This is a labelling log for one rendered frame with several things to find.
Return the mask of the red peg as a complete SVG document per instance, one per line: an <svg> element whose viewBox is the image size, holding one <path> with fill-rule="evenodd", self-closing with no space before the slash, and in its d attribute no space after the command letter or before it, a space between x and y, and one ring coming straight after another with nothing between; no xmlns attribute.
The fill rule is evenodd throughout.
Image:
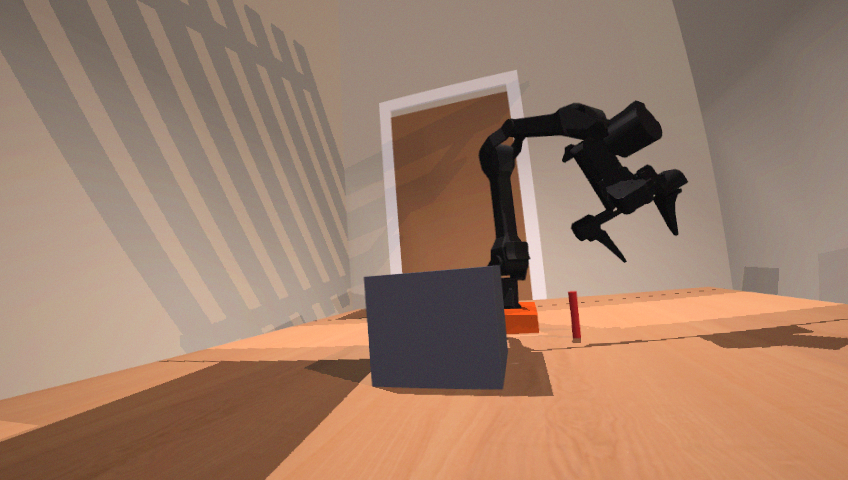
<svg viewBox="0 0 848 480"><path fill-rule="evenodd" d="M571 312L571 327L573 338L580 338L580 318L577 304L577 292L568 292L569 305Z"/></svg>

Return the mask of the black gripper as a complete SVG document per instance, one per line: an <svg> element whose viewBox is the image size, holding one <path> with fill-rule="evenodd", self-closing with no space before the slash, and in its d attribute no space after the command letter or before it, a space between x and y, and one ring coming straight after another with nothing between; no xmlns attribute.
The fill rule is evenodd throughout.
<svg viewBox="0 0 848 480"><path fill-rule="evenodd" d="M613 164L611 167L607 168L600 174L596 174L595 176L587 179L593 190L597 194L597 196L601 199L603 206L606 210L601 212L600 214L593 216L587 215L582 219L571 223L571 230L574 235L580 241L589 240L599 241L606 248L608 248L612 253L618 256L621 261L626 263L626 259L621 253L621 251L616 247L613 243L612 239L609 237L607 232L601 229L601 225L611 220L612 218L620 215L622 212L620 209L613 211L616 208L609 208L606 201L602 197L601 188L599 182L604 178L609 182L613 182L615 179L620 177L620 173L618 170L623 168L620 162ZM678 189L681 186L688 183L688 180L684 176L683 172L678 169L667 170L658 174L660 177L661 185L657 186L651 193L654 197L653 201L656 204L658 211L661 216L663 216L664 221L671 233L674 235L678 235L678 226L677 219L675 213L675 202L677 199L677 195L682 192L682 189Z"/></svg>

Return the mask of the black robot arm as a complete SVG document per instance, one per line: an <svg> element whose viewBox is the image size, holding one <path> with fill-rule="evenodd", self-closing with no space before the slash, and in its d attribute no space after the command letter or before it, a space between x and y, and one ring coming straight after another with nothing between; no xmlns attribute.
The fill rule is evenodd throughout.
<svg viewBox="0 0 848 480"><path fill-rule="evenodd" d="M526 137L556 135L583 140L565 147L562 162L574 158L589 179L619 162L616 155L629 157L656 142L662 137L662 129L645 103L639 101L629 104L611 120L600 109L574 102L553 114L508 119L487 138L478 157L489 180L496 229L488 266L499 265L500 275L510 276L501 278L504 309L521 309L518 281L526 279L531 260L528 243L517 235L510 180L515 158ZM512 145L502 145L508 137L514 137ZM631 214L652 202L651 190L661 185L652 166L643 166L635 174L627 167L618 172L620 177L613 182L605 178L599 182L609 208L616 206L623 214Z"/></svg>

